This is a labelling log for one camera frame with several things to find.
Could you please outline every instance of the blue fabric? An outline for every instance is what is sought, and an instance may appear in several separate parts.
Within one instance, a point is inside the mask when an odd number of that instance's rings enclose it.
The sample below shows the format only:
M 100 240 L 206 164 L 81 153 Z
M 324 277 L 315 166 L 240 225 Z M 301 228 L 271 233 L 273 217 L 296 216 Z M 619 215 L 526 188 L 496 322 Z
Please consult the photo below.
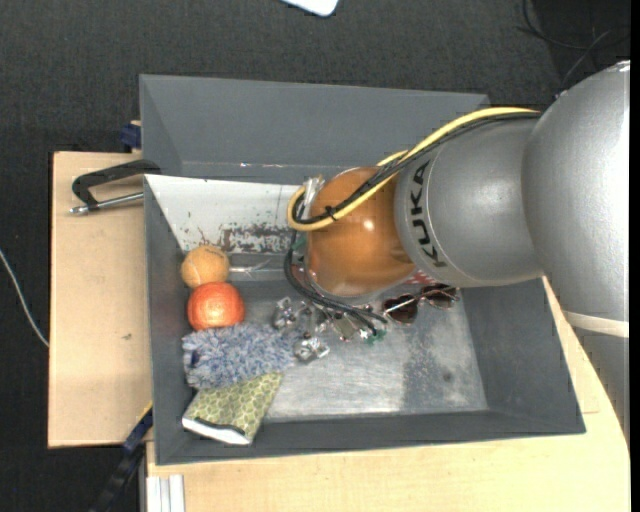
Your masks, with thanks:
M 193 332 L 182 338 L 187 383 L 217 388 L 282 372 L 295 363 L 293 344 L 300 334 L 252 323 Z

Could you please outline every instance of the wooden board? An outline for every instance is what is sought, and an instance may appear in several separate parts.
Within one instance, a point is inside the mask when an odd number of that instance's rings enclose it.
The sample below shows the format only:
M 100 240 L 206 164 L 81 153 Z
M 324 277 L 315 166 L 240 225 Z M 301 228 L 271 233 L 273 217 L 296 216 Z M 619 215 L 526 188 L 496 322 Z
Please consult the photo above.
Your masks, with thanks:
M 151 400 L 142 202 L 74 216 L 73 180 L 139 158 L 56 153 L 51 212 L 50 447 L 121 443 Z M 97 187 L 141 191 L 140 177 Z

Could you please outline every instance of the cardboard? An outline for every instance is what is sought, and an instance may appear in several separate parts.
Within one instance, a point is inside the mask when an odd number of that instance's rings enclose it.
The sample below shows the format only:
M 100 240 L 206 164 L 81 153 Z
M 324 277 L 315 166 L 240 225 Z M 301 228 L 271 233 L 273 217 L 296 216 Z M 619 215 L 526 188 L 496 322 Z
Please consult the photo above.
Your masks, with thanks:
M 247 182 L 299 186 L 319 173 L 329 177 L 375 165 L 486 102 L 479 95 L 431 91 L 148 75 L 141 77 L 140 92 L 145 158 L 163 174 L 234 181 L 238 187 Z M 266 418 L 273 421 L 265 421 L 250 447 L 230 448 L 182 431 L 176 418 L 191 390 L 184 382 L 180 346 L 189 332 L 184 315 L 188 290 L 176 270 L 185 244 L 176 228 L 194 210 L 206 211 L 214 225 L 234 222 L 235 214 L 209 208 L 205 198 L 196 203 L 181 187 L 163 192 L 173 194 L 167 208 L 162 204 L 167 197 L 157 197 L 153 186 L 159 180 L 150 177 L 145 183 L 158 463 L 584 431 L 539 280 L 464 290 L 456 326 L 423 318 L 407 336 L 413 344 L 397 337 L 383 341 L 381 347 L 391 352 L 378 354 L 383 369 L 373 374 L 388 376 L 385 382 L 374 383 L 367 372 L 374 360 L 367 354 L 353 357 L 356 348 L 337 344 L 336 357 L 318 363 L 313 372 L 300 371 L 297 382 L 285 377 L 281 391 L 290 384 L 288 401 L 299 398 L 302 404 L 297 410 L 282 407 L 279 394 L 269 413 L 274 417 Z M 230 202 L 242 201 L 242 195 L 234 198 Z M 219 239 L 206 226 L 199 228 L 203 239 Z M 249 309 L 262 314 L 293 294 L 286 281 L 242 285 Z M 402 350 L 409 354 L 406 360 Z M 334 364 L 344 371 L 315 373 L 331 361 L 340 361 Z M 350 374 L 360 378 L 349 379 Z M 342 387 L 322 385 L 340 379 Z M 309 399 L 302 386 L 308 381 L 316 383 L 324 399 Z M 454 390 L 460 383 L 465 385 Z M 367 395 L 369 388 L 383 391 Z M 380 401 L 394 391 L 395 400 Z M 337 404 L 336 398 L 344 400 Z M 325 407 L 309 407 L 318 402 Z
M 135 154 L 56 153 L 51 211 L 49 447 L 122 443 L 151 400 L 141 201 L 86 216 L 73 180 Z M 142 178 L 92 189 L 139 192 Z

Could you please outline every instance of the black carpet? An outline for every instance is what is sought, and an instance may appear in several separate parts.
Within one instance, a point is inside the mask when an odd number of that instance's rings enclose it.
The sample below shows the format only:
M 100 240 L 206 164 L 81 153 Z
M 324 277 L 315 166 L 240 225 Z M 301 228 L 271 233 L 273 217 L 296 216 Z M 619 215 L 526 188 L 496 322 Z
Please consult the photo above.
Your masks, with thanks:
M 630 55 L 617 41 L 630 0 L 557 4 L 530 6 L 547 34 L 585 47 L 615 27 L 608 48 L 583 58 L 523 31 L 520 0 L 342 0 L 328 19 L 276 0 L 0 0 L 0 248 L 36 321 L 48 332 L 49 152 L 123 151 L 140 73 L 482 92 L 544 108 Z M 47 350 L 4 268 L 0 351 L 0 509 L 86 510 L 119 451 L 47 450 Z M 130 489 L 118 510 L 136 501 Z

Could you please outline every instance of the table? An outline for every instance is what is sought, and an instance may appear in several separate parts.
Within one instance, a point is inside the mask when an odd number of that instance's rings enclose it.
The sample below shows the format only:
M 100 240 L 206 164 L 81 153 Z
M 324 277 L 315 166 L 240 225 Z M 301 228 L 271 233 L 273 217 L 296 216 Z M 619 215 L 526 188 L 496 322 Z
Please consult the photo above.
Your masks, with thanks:
M 49 446 L 120 443 L 151 398 L 140 204 L 88 217 L 75 176 L 137 154 L 60 152 L 52 200 Z M 140 180 L 96 196 L 139 190 Z M 188 512 L 630 510 L 630 459 L 608 397 L 555 298 L 587 433 L 273 459 L 156 466 L 180 473 Z

